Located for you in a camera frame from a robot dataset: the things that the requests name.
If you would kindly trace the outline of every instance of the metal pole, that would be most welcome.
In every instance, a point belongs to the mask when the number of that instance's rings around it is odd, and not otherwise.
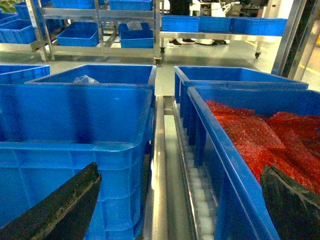
[[[155,11],[155,19],[154,19],[154,41],[153,41],[153,49],[154,49],[154,59],[157,66],[160,65],[161,57],[161,49],[160,49],[160,28],[161,28],[161,12],[160,12],[160,0],[154,1]]]
[[[94,0],[94,6],[95,6],[95,10],[96,10],[96,23],[98,25],[98,34],[99,34],[99,42],[100,42],[100,48],[104,47],[104,31],[102,28],[102,21],[100,18],[100,14],[99,14],[99,0]]]
[[[152,240],[168,240],[167,174],[164,97],[155,98],[155,133],[151,188],[153,190]]]
[[[298,49],[302,47],[308,31],[308,22],[312,18],[313,10],[318,0],[294,0],[282,36],[277,56],[272,68],[272,74],[288,77]]]
[[[39,22],[38,15],[37,15],[37,8],[36,8],[35,3],[34,3],[33,0],[26,0],[26,6],[28,8],[31,24],[32,24],[33,29],[34,29],[36,39],[40,43],[39,46],[40,46],[41,59],[44,62],[46,62],[46,61],[48,61],[48,54],[47,54],[47,51],[46,51],[46,44],[45,44],[44,37],[42,35],[40,24],[39,24],[40,22]]]

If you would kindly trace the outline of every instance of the shelf caster wheel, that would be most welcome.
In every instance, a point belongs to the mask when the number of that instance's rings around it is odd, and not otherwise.
[[[256,52],[255,53],[255,58],[258,59],[260,57],[260,55],[261,55],[261,52]]]
[[[159,66],[161,65],[161,60],[160,60],[160,59],[156,59],[156,60],[155,60],[155,65],[156,65],[157,67],[159,67]]]

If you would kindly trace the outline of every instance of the clear plastic bag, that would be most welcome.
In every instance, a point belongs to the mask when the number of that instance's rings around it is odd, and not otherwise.
[[[141,23],[139,21],[130,21],[127,24],[127,27],[130,31],[132,30],[142,30]]]
[[[88,75],[77,77],[74,81],[75,84],[99,84],[97,80],[89,77]]]

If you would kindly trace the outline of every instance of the plastic bag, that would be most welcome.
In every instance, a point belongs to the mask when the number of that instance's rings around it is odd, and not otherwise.
[[[274,166],[261,175],[262,194],[281,240],[319,240],[320,196]]]
[[[130,31],[132,30],[142,30],[141,23],[139,21],[130,21],[127,24],[127,27]]]
[[[75,84],[99,84],[97,80],[89,77],[88,75],[77,77],[74,81]]]

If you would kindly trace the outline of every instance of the white wall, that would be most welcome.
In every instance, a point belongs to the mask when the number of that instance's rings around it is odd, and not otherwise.
[[[289,13],[293,3],[294,0],[281,0],[277,18],[287,19],[289,17]]]

